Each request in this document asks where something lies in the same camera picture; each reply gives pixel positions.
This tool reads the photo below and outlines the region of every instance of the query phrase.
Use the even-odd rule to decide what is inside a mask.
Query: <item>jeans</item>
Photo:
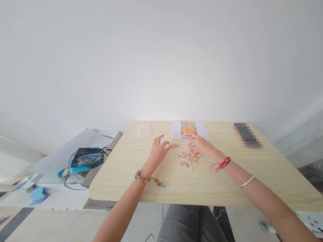
[[[171,204],[158,242],[227,242],[209,207]]]

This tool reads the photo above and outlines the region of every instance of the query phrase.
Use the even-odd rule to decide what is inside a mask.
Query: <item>silver bangle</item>
[[[242,185],[240,185],[238,187],[244,187],[244,186],[248,185],[254,178],[255,178],[255,175],[252,174],[251,178],[247,182],[243,183]]]

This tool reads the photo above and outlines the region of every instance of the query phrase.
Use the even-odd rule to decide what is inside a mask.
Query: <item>wooden table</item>
[[[137,138],[138,125],[151,124],[150,137]],[[205,122],[211,143],[237,164],[272,189],[294,210],[323,211],[322,195],[255,127],[252,131],[263,149],[243,147],[232,127],[233,122]],[[166,188],[154,183],[146,186],[140,201],[155,203],[252,207],[225,171],[210,170],[214,161],[201,157],[192,172],[179,165],[180,152],[188,152],[187,140],[171,140],[172,121],[137,121],[124,133],[99,173],[92,181],[89,194],[95,200],[117,201],[133,181],[137,169],[146,162],[153,139],[179,144],[170,150],[153,173]]]

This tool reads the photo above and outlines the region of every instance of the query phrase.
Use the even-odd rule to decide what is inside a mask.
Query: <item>pixelated phone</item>
[[[233,128],[242,139],[242,143],[245,145],[245,147],[251,149],[262,149],[262,144],[256,138],[256,136],[254,136],[253,132],[249,129],[246,123],[234,123]]]

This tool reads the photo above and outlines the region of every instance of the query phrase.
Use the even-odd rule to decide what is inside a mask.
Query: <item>red string bracelet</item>
[[[226,167],[229,164],[230,161],[231,161],[231,158],[227,157],[227,158],[224,159],[224,161],[222,163],[214,163],[212,166],[218,165],[218,167],[215,170],[215,172],[217,172],[218,170],[223,169],[224,167]]]

